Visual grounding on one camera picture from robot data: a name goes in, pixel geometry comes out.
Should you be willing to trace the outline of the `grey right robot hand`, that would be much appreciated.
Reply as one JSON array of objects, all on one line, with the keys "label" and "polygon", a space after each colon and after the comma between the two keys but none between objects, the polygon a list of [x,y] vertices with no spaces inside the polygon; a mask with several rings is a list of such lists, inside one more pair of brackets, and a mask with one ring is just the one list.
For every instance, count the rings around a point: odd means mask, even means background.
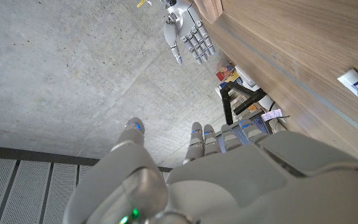
[{"label": "grey right robot hand", "polygon": [[216,51],[195,3],[186,0],[164,0],[164,3],[168,20],[163,26],[163,33],[177,63],[182,64],[177,39],[186,45],[199,65],[206,62]]}]

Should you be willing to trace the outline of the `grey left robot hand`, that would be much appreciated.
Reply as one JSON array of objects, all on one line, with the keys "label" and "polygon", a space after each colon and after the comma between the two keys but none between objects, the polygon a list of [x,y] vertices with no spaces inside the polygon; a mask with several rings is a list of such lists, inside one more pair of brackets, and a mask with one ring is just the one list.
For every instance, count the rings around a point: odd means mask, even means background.
[{"label": "grey left robot hand", "polygon": [[358,159],[291,131],[240,123],[218,141],[194,123],[183,164],[163,176],[130,119],[77,185],[64,223],[358,223]]}]

